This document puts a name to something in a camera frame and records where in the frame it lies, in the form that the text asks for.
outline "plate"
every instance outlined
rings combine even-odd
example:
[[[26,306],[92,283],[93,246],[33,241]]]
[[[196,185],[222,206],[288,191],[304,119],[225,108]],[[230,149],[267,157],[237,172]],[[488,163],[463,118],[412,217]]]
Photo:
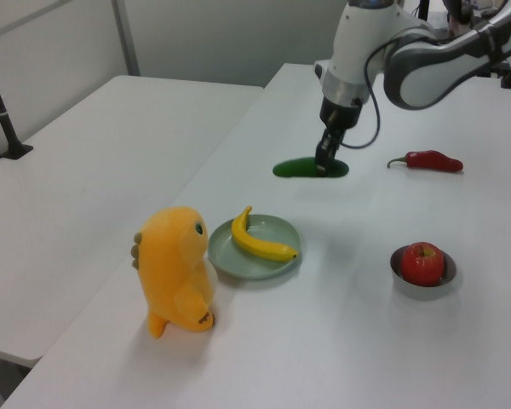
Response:
[[[208,258],[223,273],[240,279],[266,279],[301,263],[301,238],[286,220],[269,215],[249,215],[248,233],[258,239],[284,243],[297,250],[299,256],[289,262],[275,262],[250,254],[233,239],[233,219],[223,223],[210,236]]]

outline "yellow banana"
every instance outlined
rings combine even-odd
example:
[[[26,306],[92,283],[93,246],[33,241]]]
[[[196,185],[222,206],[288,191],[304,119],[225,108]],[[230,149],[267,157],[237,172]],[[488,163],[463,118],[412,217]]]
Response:
[[[242,214],[235,217],[231,225],[233,239],[237,245],[249,253],[274,260],[276,262],[288,262],[292,258],[297,257],[296,249],[282,243],[274,243],[256,239],[248,234],[248,214],[251,212],[252,206],[248,206]]]

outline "red apple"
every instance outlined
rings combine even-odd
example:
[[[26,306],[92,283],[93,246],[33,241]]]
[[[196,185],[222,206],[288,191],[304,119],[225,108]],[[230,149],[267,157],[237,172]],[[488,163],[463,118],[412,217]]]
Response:
[[[414,285],[437,285],[445,272],[443,252],[429,243],[415,243],[407,247],[401,259],[403,278]]]

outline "metal bowl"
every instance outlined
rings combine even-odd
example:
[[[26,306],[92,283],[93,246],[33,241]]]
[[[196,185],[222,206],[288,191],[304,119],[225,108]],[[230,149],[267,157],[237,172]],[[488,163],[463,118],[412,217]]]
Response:
[[[456,264],[452,257],[443,251],[445,259],[445,273],[439,283],[433,287],[424,287],[415,285],[403,278],[401,273],[401,258],[403,253],[407,250],[408,245],[397,249],[390,257],[390,267],[393,271],[393,286],[406,296],[416,300],[429,301],[441,298],[452,288],[452,280],[456,277]]]

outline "orange plush toy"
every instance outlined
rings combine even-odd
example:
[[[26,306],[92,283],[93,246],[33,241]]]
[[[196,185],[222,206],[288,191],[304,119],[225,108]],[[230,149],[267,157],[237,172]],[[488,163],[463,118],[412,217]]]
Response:
[[[131,255],[153,337],[161,337],[169,321],[189,331],[214,325],[210,304],[217,275],[204,257],[208,242],[203,218],[190,207],[163,209],[136,234]]]

